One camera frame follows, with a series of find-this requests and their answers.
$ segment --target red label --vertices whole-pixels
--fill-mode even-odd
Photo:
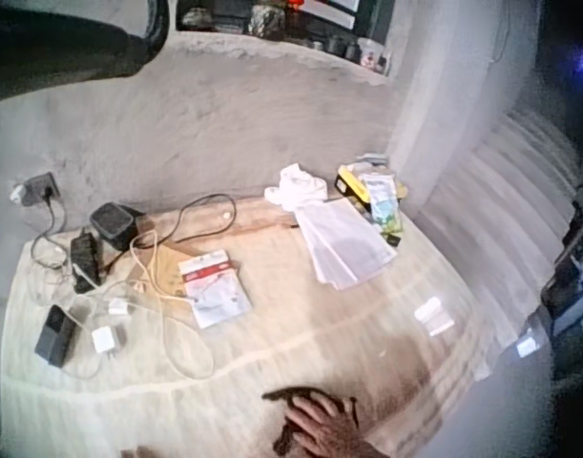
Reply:
[[[205,279],[206,277],[210,277],[211,275],[215,275],[218,272],[222,272],[223,270],[231,269],[232,264],[229,260],[226,262],[222,262],[221,264],[209,265],[208,267],[204,267],[199,269],[195,272],[190,272],[189,274],[183,274],[183,281],[186,283],[194,280]]]

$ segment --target electrical socket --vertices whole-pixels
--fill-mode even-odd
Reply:
[[[44,202],[43,196],[47,188],[52,189],[51,198],[60,197],[60,192],[55,184],[52,172],[29,178],[24,182],[24,186],[26,187],[26,194],[22,198],[22,205],[25,207],[32,207],[37,203]]]

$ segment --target white charger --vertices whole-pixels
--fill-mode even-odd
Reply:
[[[99,327],[92,331],[92,340],[96,353],[109,353],[119,348],[117,333],[110,326]]]
[[[128,301],[124,298],[112,298],[109,302],[109,315],[128,315]]]

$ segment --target wooden table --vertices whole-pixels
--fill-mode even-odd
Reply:
[[[188,211],[176,237],[220,228],[226,211],[226,204]],[[148,222],[166,234],[176,214]],[[271,444],[280,432],[282,406],[262,401],[261,394],[314,385],[356,396],[366,438],[395,456],[412,455],[485,367],[492,343],[488,322],[462,279],[408,219],[399,254],[384,273],[342,292],[316,281],[292,220],[261,199],[242,200],[229,232],[182,246],[190,254],[227,250],[254,306],[241,317],[199,330],[202,343],[166,323],[171,356],[187,372],[203,374],[208,363],[203,345],[210,349],[215,371],[206,380],[189,380],[173,370],[164,354],[160,318],[145,310],[114,322],[123,348],[92,379],[76,380],[47,366],[33,353],[48,310],[39,305],[68,307],[73,293],[67,283],[39,280],[42,273],[31,265],[27,244],[3,336],[4,449],[17,457],[113,457],[138,445],[166,458],[274,456]],[[57,240],[68,243],[75,236]],[[124,257],[107,284],[127,278],[133,268]],[[37,290],[31,290],[35,284]],[[156,308],[148,295],[139,296]],[[438,298],[455,321],[435,337],[414,316],[431,298]],[[170,302],[165,309],[198,330],[188,305]],[[82,331],[65,370],[85,375],[97,363]]]

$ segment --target shelf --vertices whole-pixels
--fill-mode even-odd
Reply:
[[[190,52],[225,54],[236,58],[244,55],[269,59],[289,56],[299,64],[311,69],[340,70],[355,82],[367,83],[371,86],[382,86],[387,82],[386,76],[335,55],[293,43],[266,41],[249,35],[208,31],[173,31],[168,37],[166,47],[184,49]]]

